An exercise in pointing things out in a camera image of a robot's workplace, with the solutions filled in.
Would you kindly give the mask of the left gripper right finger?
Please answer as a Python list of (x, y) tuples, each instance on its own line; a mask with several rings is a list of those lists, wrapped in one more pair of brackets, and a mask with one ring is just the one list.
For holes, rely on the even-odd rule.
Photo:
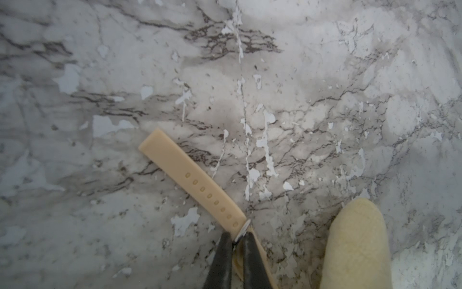
[(244, 250), (244, 288), (271, 289), (270, 279), (263, 264), (261, 254), (253, 233), (248, 232), (243, 237)]

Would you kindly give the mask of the yellow cloth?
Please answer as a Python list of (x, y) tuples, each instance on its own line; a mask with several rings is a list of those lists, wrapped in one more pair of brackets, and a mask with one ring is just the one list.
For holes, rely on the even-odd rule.
[(391, 289), (391, 253), (378, 207), (349, 202), (330, 226), (321, 289)]

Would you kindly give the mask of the wooden stick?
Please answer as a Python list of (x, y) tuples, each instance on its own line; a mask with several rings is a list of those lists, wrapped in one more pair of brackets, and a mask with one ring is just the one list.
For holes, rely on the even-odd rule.
[(233, 240), (232, 275), (244, 281), (243, 237), (254, 234), (272, 289), (277, 288), (267, 255), (248, 219), (228, 194), (195, 163), (166, 133), (157, 129), (138, 148), (177, 185), (195, 199)]

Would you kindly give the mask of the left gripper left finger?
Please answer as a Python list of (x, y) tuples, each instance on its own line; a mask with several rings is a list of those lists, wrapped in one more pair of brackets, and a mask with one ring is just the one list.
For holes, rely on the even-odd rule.
[(203, 285), (204, 289), (230, 289), (232, 283), (233, 240), (229, 232), (221, 235), (215, 257)]

